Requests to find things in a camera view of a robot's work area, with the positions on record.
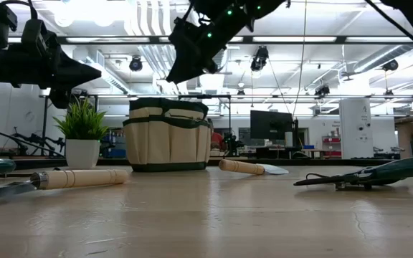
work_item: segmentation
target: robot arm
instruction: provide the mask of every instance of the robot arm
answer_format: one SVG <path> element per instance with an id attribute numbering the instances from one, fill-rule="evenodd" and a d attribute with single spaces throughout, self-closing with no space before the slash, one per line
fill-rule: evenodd
<path id="1" fill-rule="evenodd" d="M 29 5 L 32 18 L 26 22 L 20 44 L 8 49 L 9 28 L 17 28 L 17 17 L 7 4 Z M 57 35 L 47 30 L 37 18 L 36 10 L 23 1 L 0 3 L 0 82 L 13 87 L 35 84 L 41 89 L 51 88 L 50 100 L 56 108 L 67 108 L 71 89 L 101 77 L 101 72 L 70 59 L 57 41 Z"/>
<path id="2" fill-rule="evenodd" d="M 168 38 L 176 49 L 176 61 L 166 78 L 168 82 L 183 82 L 206 72 L 217 72 L 217 64 L 213 57 L 242 28 L 254 30 L 256 19 L 263 18 L 273 12 L 282 3 L 289 0 L 189 0 L 191 6 L 183 18 L 176 18 L 173 33 Z M 396 22 L 386 16 L 376 5 L 366 0 L 385 19 L 398 28 Z M 399 9 L 413 26 L 413 0 L 381 0 L 384 4 Z M 209 24 L 196 26 L 187 21 L 189 12 L 195 9 L 210 18 Z"/>

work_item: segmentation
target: red object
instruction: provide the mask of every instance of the red object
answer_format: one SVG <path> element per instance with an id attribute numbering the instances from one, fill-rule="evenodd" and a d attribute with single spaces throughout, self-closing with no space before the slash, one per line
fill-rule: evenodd
<path id="1" fill-rule="evenodd" d="M 226 150 L 226 145 L 224 144 L 223 140 L 224 139 L 222 135 L 218 133 L 212 134 L 212 143 L 217 143 L 221 147 L 221 150 Z"/>
<path id="2" fill-rule="evenodd" d="M 340 143 L 340 142 L 341 142 L 340 138 L 324 138 L 323 139 L 323 143 Z"/>

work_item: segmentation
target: canvas tool bag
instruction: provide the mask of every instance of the canvas tool bag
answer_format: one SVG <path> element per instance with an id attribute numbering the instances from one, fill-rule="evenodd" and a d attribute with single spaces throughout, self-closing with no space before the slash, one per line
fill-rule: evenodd
<path id="1" fill-rule="evenodd" d="M 127 158 L 135 172 L 205 169 L 211 129 L 202 103 L 140 98 L 124 121 Z"/>

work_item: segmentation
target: trowel handle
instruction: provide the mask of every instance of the trowel handle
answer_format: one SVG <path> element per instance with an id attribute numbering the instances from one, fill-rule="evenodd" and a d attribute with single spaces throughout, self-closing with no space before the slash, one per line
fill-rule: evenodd
<path id="1" fill-rule="evenodd" d="M 223 171 L 249 173 L 253 175 L 262 175 L 265 172 L 264 167 L 257 164 L 245 163 L 241 161 L 229 161 L 225 159 L 219 162 L 219 168 Z"/>
<path id="2" fill-rule="evenodd" d="M 125 170 L 83 170 L 46 171 L 34 173 L 32 183 L 41 190 L 74 188 L 84 186 L 104 186 L 125 183 L 128 172 Z"/>

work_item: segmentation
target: table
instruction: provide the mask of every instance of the table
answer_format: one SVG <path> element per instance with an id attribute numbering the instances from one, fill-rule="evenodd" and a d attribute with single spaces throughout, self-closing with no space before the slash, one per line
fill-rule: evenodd
<path id="1" fill-rule="evenodd" d="M 0 201 L 0 257 L 413 257 L 413 178 L 335 191 L 293 183 L 357 168 L 285 168 L 132 173 L 125 185 L 13 196 Z"/>
<path id="2" fill-rule="evenodd" d="M 320 153 L 320 158 L 323 158 L 323 155 L 326 150 L 316 150 L 316 149 L 302 149 L 302 152 L 310 153 L 310 157 L 315 159 L 315 153 Z"/>

